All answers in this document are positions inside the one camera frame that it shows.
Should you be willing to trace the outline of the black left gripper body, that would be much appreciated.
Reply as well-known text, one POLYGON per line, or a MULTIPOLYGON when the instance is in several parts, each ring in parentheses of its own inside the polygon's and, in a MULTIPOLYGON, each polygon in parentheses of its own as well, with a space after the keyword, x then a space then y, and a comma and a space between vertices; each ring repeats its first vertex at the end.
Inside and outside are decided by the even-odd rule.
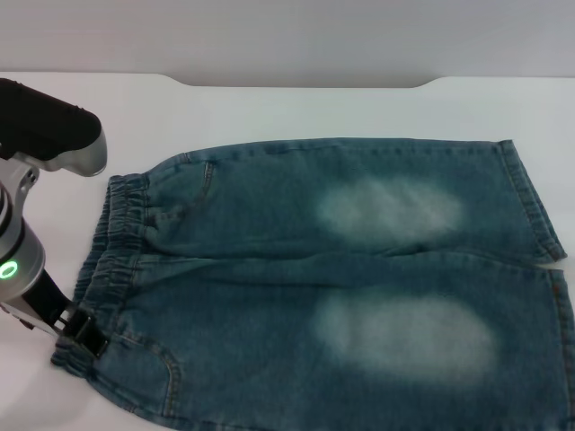
POLYGON ((39 329, 54 337, 85 333, 85 313, 61 292, 46 270, 21 295, 2 300, 1 309, 29 330, 39 329))

